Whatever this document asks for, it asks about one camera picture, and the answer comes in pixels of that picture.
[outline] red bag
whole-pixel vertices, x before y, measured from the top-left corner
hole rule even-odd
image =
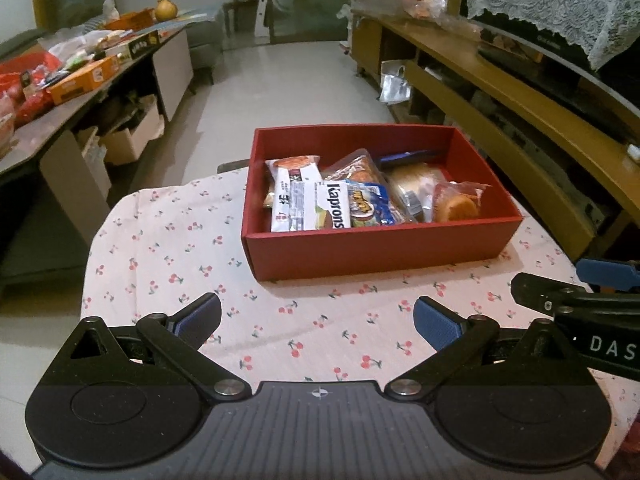
[[[49,52],[25,54],[0,64],[0,96],[5,92],[14,102],[15,127],[19,128],[44,115],[54,107],[49,91],[36,92],[27,100],[22,93],[20,74],[28,70],[35,83],[39,83],[47,72],[60,67],[60,60]]]
[[[44,115],[54,107],[53,97],[48,90],[41,90],[29,97],[15,113],[15,127],[25,124]]]

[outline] metal screw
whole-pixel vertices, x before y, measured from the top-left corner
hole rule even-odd
[[[220,395],[231,397],[241,394],[244,391],[244,383],[237,379],[223,379],[218,381],[213,386],[213,389]]]
[[[414,396],[420,393],[422,386],[417,381],[413,379],[398,379],[397,381],[393,381],[389,387],[391,391],[395,394],[402,396]]]

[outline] orange basket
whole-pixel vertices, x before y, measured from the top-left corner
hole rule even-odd
[[[154,24],[154,10],[151,8],[140,10],[139,12],[128,12],[123,14],[119,20],[107,23],[104,28],[107,30],[142,30]]]

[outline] orange pastry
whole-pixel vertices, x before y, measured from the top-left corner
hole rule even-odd
[[[467,195],[457,194],[448,200],[441,200],[435,208],[433,220],[450,222],[452,220],[471,220],[478,218],[478,206]]]

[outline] blue gripper pad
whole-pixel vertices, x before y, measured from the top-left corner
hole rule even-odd
[[[427,296],[414,304],[415,329],[438,352],[462,336],[466,320]]]
[[[220,298],[210,292],[202,295],[175,316],[171,316],[169,322],[174,323],[169,329],[197,350],[220,326],[221,317]]]

